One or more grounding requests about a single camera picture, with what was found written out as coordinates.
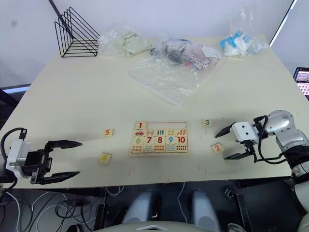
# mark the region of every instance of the wire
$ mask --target wire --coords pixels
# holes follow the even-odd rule
[[[55,193],[54,195],[52,195],[52,196],[48,199],[48,201],[43,205],[43,207],[40,209],[40,211],[38,212],[38,214],[36,215],[36,217],[35,217],[34,220],[32,221],[32,223],[31,223],[31,225],[30,225],[30,227],[29,227],[28,232],[31,231],[31,228],[32,228],[32,226],[33,226],[35,220],[36,220],[37,217],[39,216],[40,212],[44,209],[44,207],[45,207],[56,195],[57,195],[56,193]]]
[[[11,193],[9,192],[6,192],[8,195],[10,195],[15,201],[16,201],[16,204],[17,204],[17,208],[18,208],[18,218],[17,218],[17,223],[16,223],[16,231],[19,232],[18,230],[18,224],[19,224],[19,218],[20,218],[20,206],[19,206],[19,202],[18,200],[16,199],[16,197],[14,195],[12,195]]]
[[[43,193],[41,196],[39,196],[33,203],[32,203],[32,205],[31,205],[31,211],[33,212],[33,206],[34,206],[34,204],[42,197],[42,196],[45,196],[46,194],[48,194],[49,192],[46,192],[46,193]]]
[[[23,201],[20,201],[20,200],[18,200],[18,202],[19,202],[19,203],[22,203],[22,204],[24,204],[24,205],[26,205],[26,206],[28,206],[28,208],[29,208],[29,210],[30,210],[30,212],[31,212],[30,220],[29,220],[29,222],[28,222],[27,227],[26,227],[24,230],[22,230],[22,228],[21,228],[22,217],[20,218],[19,229],[20,229],[21,232],[25,232],[25,231],[28,229],[28,227],[30,226],[30,223],[31,223],[32,218],[33,218],[33,212],[31,211],[31,206],[30,206],[29,203],[23,202]]]
[[[122,188],[120,189],[120,186],[118,186],[118,192],[117,193],[112,193],[108,190],[107,187],[105,187],[105,191],[107,191],[108,195],[110,195],[111,197],[117,197],[123,190],[124,190],[125,186],[122,186]]]
[[[27,129],[25,128],[22,128],[22,127],[18,127],[18,128],[14,128],[10,131],[8,131],[7,133],[5,133],[5,135],[2,137],[1,139],[1,142],[0,142],[0,150],[1,150],[1,154],[3,156],[3,159],[4,159],[4,169],[6,172],[10,173],[13,177],[13,184],[8,187],[7,189],[4,189],[3,192],[7,192],[9,190],[11,190],[12,188],[14,188],[17,184],[17,178],[15,177],[14,173],[11,171],[11,170],[7,170],[5,167],[6,167],[6,161],[7,161],[7,158],[8,156],[6,155],[5,153],[5,148],[4,148],[4,143],[5,143],[5,139],[11,134],[13,133],[14,131],[21,131],[20,132],[20,135],[19,135],[19,139],[23,139],[25,138],[26,134],[27,134]]]
[[[181,194],[182,194],[182,192],[183,192],[183,189],[184,189],[184,183],[183,183],[183,188],[182,188],[182,190],[180,191],[180,193],[179,193],[179,195],[178,195],[178,197],[177,197],[177,200],[178,200],[178,204],[179,204],[179,207],[180,207],[180,211],[182,212],[182,215],[183,215],[183,217],[184,217],[184,219],[185,219],[185,223],[188,223],[187,217],[185,216],[185,214],[184,214],[184,212],[183,212],[182,205],[180,204],[180,201],[179,201],[179,198],[180,198],[180,196],[181,196]]]
[[[2,220],[1,220],[1,223],[0,223],[0,227],[3,225],[3,223],[4,223],[4,219],[5,219],[5,211],[6,211],[6,209],[5,209],[5,205],[3,205],[2,206],[2,208],[3,208],[3,217],[2,217]]]
[[[261,160],[266,162],[266,163],[269,163],[269,164],[280,164],[280,163],[283,163],[286,161],[286,159],[283,159],[283,160],[280,160],[280,161],[277,161],[277,162],[270,162],[269,159],[265,159],[262,155],[262,152],[261,152],[261,143],[262,143],[262,137],[263,137],[263,133],[264,133],[264,130],[265,130],[265,127],[266,127],[266,124],[267,124],[267,121],[268,121],[268,116],[264,115],[263,118],[265,118],[264,120],[264,123],[263,123],[263,128],[262,128],[262,131],[260,132],[260,135],[259,135],[259,144],[258,144],[258,151],[259,151],[259,154],[261,156]]]
[[[86,220],[85,220],[85,217],[84,217],[84,201],[85,201],[85,196],[83,197],[83,204],[82,204],[82,207],[81,207],[81,216],[82,216],[83,221],[85,222]],[[85,223],[85,226],[87,227],[87,229],[88,229],[89,231],[92,231],[92,230],[89,228],[89,226],[87,225],[87,223]]]
[[[7,156],[6,153],[5,153],[5,149],[4,149],[5,139],[6,139],[10,134],[12,134],[14,131],[20,131],[20,130],[21,130],[21,132],[20,132],[19,137],[21,138],[21,136],[22,136],[22,134],[23,134],[23,130],[26,130],[25,128],[22,128],[22,127],[14,128],[14,129],[12,129],[12,130],[6,132],[5,135],[2,137],[1,142],[0,142],[0,149],[1,149],[1,154],[2,154],[2,156],[3,156],[4,161],[6,161],[7,158],[8,158],[8,156]]]

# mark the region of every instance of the table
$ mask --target table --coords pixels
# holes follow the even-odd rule
[[[189,39],[218,48],[221,37]],[[51,173],[81,172],[45,186],[22,180],[16,188],[83,188],[291,174],[287,163],[253,164],[252,157],[224,160],[223,156],[243,152],[244,147],[235,143],[231,134],[214,138],[234,121],[253,122],[254,117],[277,109],[291,112],[296,127],[309,135],[308,100],[272,50],[248,58],[225,58],[183,107],[158,98],[126,76],[138,60],[147,56],[147,52],[131,58],[61,58],[57,54],[44,67],[0,137],[12,128],[24,127],[32,150],[44,148],[51,140],[81,142],[83,146],[56,148],[50,155]],[[213,127],[203,127],[202,118],[212,119]],[[137,120],[187,121],[191,155],[130,157],[128,150]],[[114,136],[101,139],[102,131],[109,128],[114,129]],[[6,149],[17,137],[7,139]],[[224,146],[223,154],[214,155],[211,150],[217,142]],[[102,152],[112,154],[110,164],[97,162]],[[265,157],[280,153],[274,137],[263,141],[262,152]]]

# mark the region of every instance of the wire rack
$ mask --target wire rack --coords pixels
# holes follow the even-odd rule
[[[95,57],[99,34],[72,7],[55,22],[61,57]]]

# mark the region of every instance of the clear plastic bag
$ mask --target clear plastic bag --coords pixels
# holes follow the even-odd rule
[[[117,58],[130,57],[153,47],[146,38],[128,27],[115,27],[102,33],[98,39],[98,44],[100,56]]]
[[[151,57],[141,60],[127,74],[169,102],[182,105],[221,59],[219,51],[202,44],[160,39]]]
[[[229,37],[219,42],[228,57],[247,57],[269,48],[259,41],[253,30],[253,9],[241,10],[231,21]]]

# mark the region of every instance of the wooden puzzle board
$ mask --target wooden puzzle board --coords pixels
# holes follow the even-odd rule
[[[188,154],[188,150],[187,122],[136,122],[131,139],[131,155],[179,155]]]

